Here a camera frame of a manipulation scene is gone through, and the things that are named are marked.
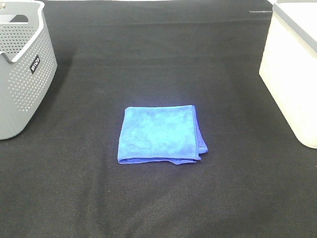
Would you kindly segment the white plastic storage box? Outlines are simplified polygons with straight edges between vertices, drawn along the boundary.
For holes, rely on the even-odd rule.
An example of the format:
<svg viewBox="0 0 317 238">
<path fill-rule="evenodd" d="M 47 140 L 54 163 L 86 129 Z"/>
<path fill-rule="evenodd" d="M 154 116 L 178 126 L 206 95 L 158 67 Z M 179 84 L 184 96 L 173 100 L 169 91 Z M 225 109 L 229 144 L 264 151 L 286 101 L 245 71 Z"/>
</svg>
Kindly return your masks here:
<svg viewBox="0 0 317 238">
<path fill-rule="evenodd" d="M 259 75 L 296 138 L 317 147 L 317 2 L 272 7 Z"/>
</svg>

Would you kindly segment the black fabric table cover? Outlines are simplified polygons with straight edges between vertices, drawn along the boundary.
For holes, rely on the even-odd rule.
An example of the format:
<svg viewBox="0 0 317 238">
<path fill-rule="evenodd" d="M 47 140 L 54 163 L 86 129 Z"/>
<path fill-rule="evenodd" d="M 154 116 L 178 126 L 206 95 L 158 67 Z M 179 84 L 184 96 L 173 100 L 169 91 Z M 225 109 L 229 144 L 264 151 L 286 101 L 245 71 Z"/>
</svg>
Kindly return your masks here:
<svg viewBox="0 0 317 238">
<path fill-rule="evenodd" d="M 57 61 L 0 143 L 3 238 L 314 238 L 317 152 L 259 76 L 265 0 L 45 1 Z M 208 153 L 121 165 L 129 106 L 194 105 Z"/>
</svg>

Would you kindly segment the blue microfibre towel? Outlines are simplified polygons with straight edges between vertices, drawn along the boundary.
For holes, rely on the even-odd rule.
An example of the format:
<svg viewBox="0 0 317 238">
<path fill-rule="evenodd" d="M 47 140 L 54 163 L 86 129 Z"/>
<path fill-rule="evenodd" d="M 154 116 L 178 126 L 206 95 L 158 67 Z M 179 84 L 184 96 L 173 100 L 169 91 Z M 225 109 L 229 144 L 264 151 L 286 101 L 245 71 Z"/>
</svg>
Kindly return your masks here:
<svg viewBox="0 0 317 238">
<path fill-rule="evenodd" d="M 127 107 L 118 143 L 120 164 L 195 163 L 208 152 L 193 105 Z"/>
</svg>

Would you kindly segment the grey perforated plastic basket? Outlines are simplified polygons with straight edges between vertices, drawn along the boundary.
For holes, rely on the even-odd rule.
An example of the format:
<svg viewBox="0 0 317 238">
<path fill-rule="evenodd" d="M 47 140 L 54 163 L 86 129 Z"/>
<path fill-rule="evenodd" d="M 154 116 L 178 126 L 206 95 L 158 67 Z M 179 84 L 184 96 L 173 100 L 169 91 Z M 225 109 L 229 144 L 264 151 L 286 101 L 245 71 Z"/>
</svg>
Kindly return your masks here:
<svg viewBox="0 0 317 238">
<path fill-rule="evenodd" d="M 38 0 L 2 0 L 0 14 L 27 22 L 0 24 L 0 138 L 18 135 L 28 124 L 54 78 L 57 62 Z"/>
</svg>

